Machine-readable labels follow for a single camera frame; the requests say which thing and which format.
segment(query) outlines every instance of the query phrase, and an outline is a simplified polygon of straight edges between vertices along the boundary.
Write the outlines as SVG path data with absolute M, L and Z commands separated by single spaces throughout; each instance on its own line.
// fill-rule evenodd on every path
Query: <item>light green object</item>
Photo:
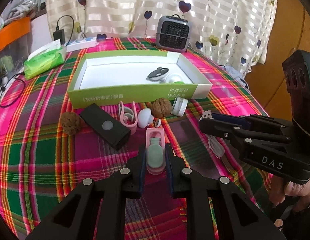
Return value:
M 87 66 L 98 62 L 103 65 L 103 57 L 123 56 L 155 56 L 166 57 L 159 62 L 177 62 L 181 61 L 192 76 L 197 79 L 193 84 L 181 83 L 154 83 L 154 84 L 132 84 L 132 85 L 114 85 L 80 89 L 84 73 Z M 69 99 L 74 109 L 85 108 L 92 103 L 98 106 L 117 105 L 120 101 L 124 104 L 140 102 L 152 102 L 158 98 L 167 98 L 174 100 L 176 97 L 185 99 L 203 99 L 206 98 L 212 87 L 212 83 L 183 55 L 175 52 L 156 51 L 156 50 L 113 50 L 101 51 L 85 54 L 79 61 L 73 79 L 67 89 Z
M 12 72 L 14 69 L 14 63 L 11 56 L 3 56 L 0 58 L 0 65 L 5 66 L 7 72 Z
M 163 165 L 163 148 L 159 145 L 160 138 L 151 138 L 151 145 L 147 149 L 147 165 L 153 169 Z
M 29 80 L 41 73 L 46 72 L 54 67 L 57 67 L 65 62 L 66 47 L 54 49 L 49 52 L 37 55 L 29 61 L 24 62 L 25 76 Z

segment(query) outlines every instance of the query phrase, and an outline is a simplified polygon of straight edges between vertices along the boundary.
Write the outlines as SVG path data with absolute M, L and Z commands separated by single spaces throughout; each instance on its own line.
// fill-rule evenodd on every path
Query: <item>curtain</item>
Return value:
M 192 23 L 192 48 L 245 75 L 265 62 L 277 0 L 47 0 L 46 5 L 51 34 L 58 18 L 69 14 L 75 32 L 100 40 L 154 38 L 158 20 L 178 14 Z M 59 26 L 69 38 L 71 19 L 63 17 Z

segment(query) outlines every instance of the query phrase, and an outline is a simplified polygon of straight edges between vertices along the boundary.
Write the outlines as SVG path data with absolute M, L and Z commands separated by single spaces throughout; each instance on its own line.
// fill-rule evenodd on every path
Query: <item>open cardboard box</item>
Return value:
M 147 80 L 158 67 L 178 73 L 184 84 Z M 212 83 L 181 53 L 157 50 L 115 50 L 87 53 L 67 90 L 74 109 L 157 98 L 206 98 Z

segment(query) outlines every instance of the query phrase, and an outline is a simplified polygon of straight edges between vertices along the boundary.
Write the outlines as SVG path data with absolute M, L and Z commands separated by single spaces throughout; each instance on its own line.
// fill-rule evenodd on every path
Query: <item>black power adapter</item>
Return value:
M 70 35 L 69 41 L 66 44 L 66 46 L 67 46 L 70 43 L 71 39 L 72 39 L 73 31 L 74 31 L 74 27 L 75 27 L 74 18 L 71 15 L 63 15 L 62 17 L 60 17 L 58 19 L 57 24 L 56 24 L 56 31 L 53 33 L 53 37 L 54 37 L 54 41 L 59 39 L 61 45 L 65 44 L 65 31 L 64 31 L 64 29 L 59 29 L 59 26 L 58 26 L 59 20 L 62 19 L 63 17 L 70 17 L 72 19 L 72 21 L 73 21 L 72 33 Z
M 64 29 L 56 30 L 53 33 L 53 37 L 54 37 L 54 41 L 60 40 L 61 45 L 65 44 L 65 31 L 64 31 Z

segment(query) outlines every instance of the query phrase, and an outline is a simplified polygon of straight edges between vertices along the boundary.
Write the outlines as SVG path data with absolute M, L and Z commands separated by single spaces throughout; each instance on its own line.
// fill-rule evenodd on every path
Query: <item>walnut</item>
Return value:
M 60 123 L 63 127 L 63 132 L 68 135 L 74 135 L 81 129 L 80 117 L 73 112 L 62 113 Z
M 151 110 L 154 117 L 164 118 L 171 114 L 172 104 L 166 98 L 159 98 L 153 102 Z

